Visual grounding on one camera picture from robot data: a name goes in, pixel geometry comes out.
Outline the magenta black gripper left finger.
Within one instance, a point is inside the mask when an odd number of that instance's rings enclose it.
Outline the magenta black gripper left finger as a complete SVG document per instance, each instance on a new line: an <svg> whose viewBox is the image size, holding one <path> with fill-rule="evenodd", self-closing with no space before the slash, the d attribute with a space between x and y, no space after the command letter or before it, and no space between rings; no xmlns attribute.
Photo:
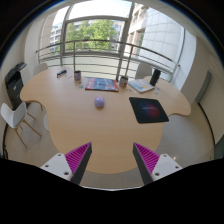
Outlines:
<svg viewBox="0 0 224 224"><path fill-rule="evenodd" d="M74 184L80 184L91 154L92 145L88 142L65 155L66 161L72 171L71 181Z"/></svg>

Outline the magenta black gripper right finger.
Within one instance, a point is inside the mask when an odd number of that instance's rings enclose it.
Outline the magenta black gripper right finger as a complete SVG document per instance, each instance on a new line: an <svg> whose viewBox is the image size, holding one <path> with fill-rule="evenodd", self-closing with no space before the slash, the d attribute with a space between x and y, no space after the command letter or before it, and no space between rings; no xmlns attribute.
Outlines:
<svg viewBox="0 0 224 224"><path fill-rule="evenodd" d="M138 143L133 143L133 155L138 165L143 183L145 185L152 183L152 172L160 155Z"/></svg>

